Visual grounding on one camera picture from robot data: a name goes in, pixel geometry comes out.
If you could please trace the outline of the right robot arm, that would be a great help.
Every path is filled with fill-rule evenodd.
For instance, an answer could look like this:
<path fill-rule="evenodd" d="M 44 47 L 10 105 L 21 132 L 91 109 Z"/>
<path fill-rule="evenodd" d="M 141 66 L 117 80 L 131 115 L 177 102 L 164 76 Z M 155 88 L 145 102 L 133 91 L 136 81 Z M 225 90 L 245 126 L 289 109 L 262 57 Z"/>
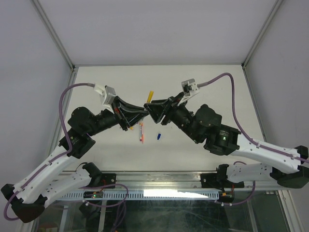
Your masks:
<path fill-rule="evenodd" d="M 238 156 L 255 164 L 221 164 L 216 173 L 202 178 L 211 188 L 230 188 L 245 181 L 274 180 L 278 185 L 300 189 L 309 182 L 309 169 L 302 166 L 308 157 L 304 146 L 283 148 L 248 139 L 239 129 L 221 123 L 222 117 L 206 104 L 195 113 L 179 99 L 170 97 L 144 105 L 155 123 L 174 123 L 196 144 L 218 156 Z"/>

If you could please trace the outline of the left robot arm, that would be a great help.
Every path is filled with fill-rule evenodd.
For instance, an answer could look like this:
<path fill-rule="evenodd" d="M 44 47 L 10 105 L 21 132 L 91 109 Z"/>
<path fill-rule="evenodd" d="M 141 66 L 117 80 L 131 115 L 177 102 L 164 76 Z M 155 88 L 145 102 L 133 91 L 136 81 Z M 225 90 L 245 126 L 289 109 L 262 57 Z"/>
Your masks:
<path fill-rule="evenodd" d="M 139 106 L 115 97 L 111 110 L 105 109 L 95 115 L 86 107 L 76 108 L 68 120 L 70 130 L 58 146 L 28 177 L 16 184 L 5 184 L 1 192 L 8 200 L 16 219 L 29 223 L 62 195 L 77 188 L 97 188 L 103 185 L 104 175 L 92 162 L 69 177 L 54 182 L 67 166 L 79 160 L 95 144 L 92 136 L 119 125 L 122 130 L 137 124 L 148 115 Z"/>

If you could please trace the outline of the short yellow pen cap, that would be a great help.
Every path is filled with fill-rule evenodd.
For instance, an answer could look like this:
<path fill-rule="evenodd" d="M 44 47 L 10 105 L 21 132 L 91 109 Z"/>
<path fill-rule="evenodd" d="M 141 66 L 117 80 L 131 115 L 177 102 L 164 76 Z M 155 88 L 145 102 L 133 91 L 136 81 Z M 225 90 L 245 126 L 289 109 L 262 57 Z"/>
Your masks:
<path fill-rule="evenodd" d="M 149 92 L 149 95 L 148 95 L 148 98 L 147 98 L 147 103 L 150 103 L 150 102 L 151 102 L 152 97 L 153 97 L 153 94 L 154 94 L 154 92 L 151 90 L 151 91 Z"/>

